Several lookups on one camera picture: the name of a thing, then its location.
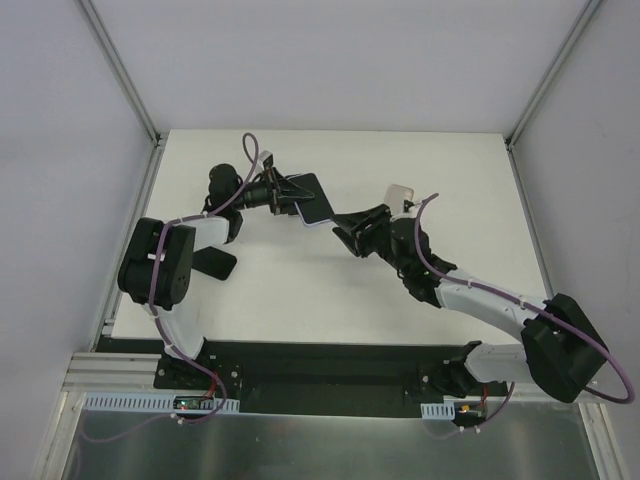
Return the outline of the purple phone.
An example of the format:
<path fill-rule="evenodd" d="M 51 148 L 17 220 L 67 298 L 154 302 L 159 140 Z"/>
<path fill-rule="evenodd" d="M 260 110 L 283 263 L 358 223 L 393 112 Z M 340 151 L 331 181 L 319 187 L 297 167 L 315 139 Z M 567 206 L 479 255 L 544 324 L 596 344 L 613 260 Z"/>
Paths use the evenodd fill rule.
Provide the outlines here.
<path fill-rule="evenodd" d="M 302 224 L 306 227 L 315 227 L 332 221 L 334 210 L 321 186 L 318 177 L 314 173 L 297 175 L 292 181 L 299 187 L 311 192 L 314 198 L 295 202 L 295 208 Z"/>

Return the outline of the clear phone case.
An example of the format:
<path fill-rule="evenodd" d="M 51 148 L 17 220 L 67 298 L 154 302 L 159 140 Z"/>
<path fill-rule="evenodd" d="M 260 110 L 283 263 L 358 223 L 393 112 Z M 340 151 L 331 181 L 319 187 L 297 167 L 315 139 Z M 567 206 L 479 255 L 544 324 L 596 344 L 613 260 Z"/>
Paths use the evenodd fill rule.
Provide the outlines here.
<path fill-rule="evenodd" d="M 389 207 L 392 216 L 401 211 L 405 200 L 413 202 L 414 190 L 398 184 L 391 184 L 385 193 L 384 204 Z"/>

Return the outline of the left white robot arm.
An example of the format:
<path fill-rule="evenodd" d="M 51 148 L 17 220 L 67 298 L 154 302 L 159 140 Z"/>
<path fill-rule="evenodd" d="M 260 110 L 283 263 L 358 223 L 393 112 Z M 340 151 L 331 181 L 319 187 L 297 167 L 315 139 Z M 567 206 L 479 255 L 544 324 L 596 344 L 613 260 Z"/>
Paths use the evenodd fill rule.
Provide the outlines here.
<path fill-rule="evenodd" d="M 197 309 L 190 305 L 191 272 L 196 269 L 220 280 L 229 277 L 237 258 L 220 249 L 237 238 L 246 209 L 267 206 L 272 214 L 295 214 L 319 198 L 308 174 L 284 176 L 266 164 L 243 179 L 230 164 L 209 172 L 203 211 L 163 222 L 137 221 L 118 272 L 118 288 L 150 315 L 165 352 L 181 361 L 176 375 L 188 388 L 204 387 L 210 363 L 198 356 L 205 337 Z"/>

